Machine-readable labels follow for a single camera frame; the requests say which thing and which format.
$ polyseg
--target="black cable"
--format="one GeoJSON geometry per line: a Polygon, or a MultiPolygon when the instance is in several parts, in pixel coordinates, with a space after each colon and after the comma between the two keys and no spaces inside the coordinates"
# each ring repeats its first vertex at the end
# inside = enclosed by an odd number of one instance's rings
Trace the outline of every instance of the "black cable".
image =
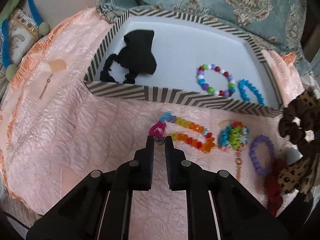
{"type": "Polygon", "coordinates": [[[17,223],[19,223],[21,226],[23,226],[25,229],[28,229],[28,230],[30,229],[30,228],[27,227],[25,224],[23,224],[23,223],[20,222],[18,219],[16,219],[13,215],[11,215],[11,214],[9,214],[9,213],[7,213],[7,212],[5,212],[5,211],[2,211],[2,212],[3,212],[3,214],[4,214],[5,216],[13,219],[13,220],[16,221],[17,223]]]}

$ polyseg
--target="red bead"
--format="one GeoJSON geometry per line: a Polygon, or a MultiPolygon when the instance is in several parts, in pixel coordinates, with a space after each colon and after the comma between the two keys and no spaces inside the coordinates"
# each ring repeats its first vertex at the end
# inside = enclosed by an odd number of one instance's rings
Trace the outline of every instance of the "red bead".
{"type": "Polygon", "coordinates": [[[189,137],[189,138],[187,139],[187,144],[191,144],[191,143],[192,143],[192,140],[193,140],[193,138],[192,138],[192,137],[189,137]]]}
{"type": "Polygon", "coordinates": [[[201,146],[202,146],[202,142],[198,142],[197,145],[196,145],[196,148],[197,148],[197,149],[200,149],[201,146]]]}

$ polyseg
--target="striped box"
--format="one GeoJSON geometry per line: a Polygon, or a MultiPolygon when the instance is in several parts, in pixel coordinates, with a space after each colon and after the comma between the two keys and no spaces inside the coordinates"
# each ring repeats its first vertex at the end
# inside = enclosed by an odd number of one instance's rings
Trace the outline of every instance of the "striped box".
{"type": "Polygon", "coordinates": [[[175,11],[163,11],[163,10],[129,10],[124,13],[118,21],[113,25],[110,31],[102,40],[102,43],[98,47],[91,64],[89,65],[86,74],[84,76],[84,83],[90,90],[90,92],[99,97],[113,97],[124,99],[136,99],[145,100],[151,102],[162,103],[174,103],[184,106],[199,106],[211,109],[223,109],[227,111],[233,111],[241,114],[260,115],[265,117],[276,117],[282,113],[283,102],[280,96],[279,88],[271,73],[270,67],[264,58],[260,48],[250,38],[250,36],[242,31],[232,28],[229,25],[225,25],[221,22],[214,20],[205,20],[203,17],[180,13],[175,11]],[[178,89],[158,88],[150,86],[140,86],[131,84],[119,84],[119,83],[107,83],[107,82],[94,82],[93,78],[97,72],[99,64],[105,55],[109,44],[113,37],[117,34],[123,23],[131,16],[158,16],[158,17],[172,17],[181,19],[184,21],[195,22],[203,25],[210,26],[212,28],[218,28],[225,32],[231,33],[237,37],[243,38],[248,41],[259,62],[265,67],[268,76],[271,80],[273,89],[276,94],[276,98],[279,104],[279,109],[269,106],[261,106],[255,103],[244,102],[242,100],[236,100],[232,98],[223,98],[213,95],[204,95],[199,92],[190,92],[178,89]]]}

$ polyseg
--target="purple beaded bracelet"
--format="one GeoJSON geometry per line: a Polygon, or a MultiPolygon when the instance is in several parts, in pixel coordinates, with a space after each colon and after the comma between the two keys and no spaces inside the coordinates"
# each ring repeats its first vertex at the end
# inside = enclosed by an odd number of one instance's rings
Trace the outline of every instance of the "purple beaded bracelet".
{"type": "Polygon", "coordinates": [[[250,158],[251,158],[251,161],[253,163],[253,166],[255,167],[256,169],[256,172],[265,177],[267,174],[269,174],[271,172],[271,169],[268,169],[268,170],[264,170],[262,167],[261,167],[261,164],[257,158],[257,155],[256,155],[256,149],[257,149],[257,146],[260,142],[265,142],[268,146],[268,149],[269,149],[269,154],[271,156],[271,160],[273,161],[274,159],[277,158],[276,156],[276,153],[275,153],[275,146],[274,144],[272,143],[272,141],[270,140],[269,137],[267,136],[264,136],[264,135],[259,135],[257,138],[254,139],[254,141],[251,143],[250,145],[250,158]]]}

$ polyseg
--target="blue bead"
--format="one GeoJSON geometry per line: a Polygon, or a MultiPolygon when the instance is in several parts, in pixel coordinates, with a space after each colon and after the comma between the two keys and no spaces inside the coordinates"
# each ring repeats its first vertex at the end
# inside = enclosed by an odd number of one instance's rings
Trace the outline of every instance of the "blue bead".
{"type": "Polygon", "coordinates": [[[204,85],[205,84],[205,80],[204,79],[199,79],[198,84],[200,86],[204,85]]]}

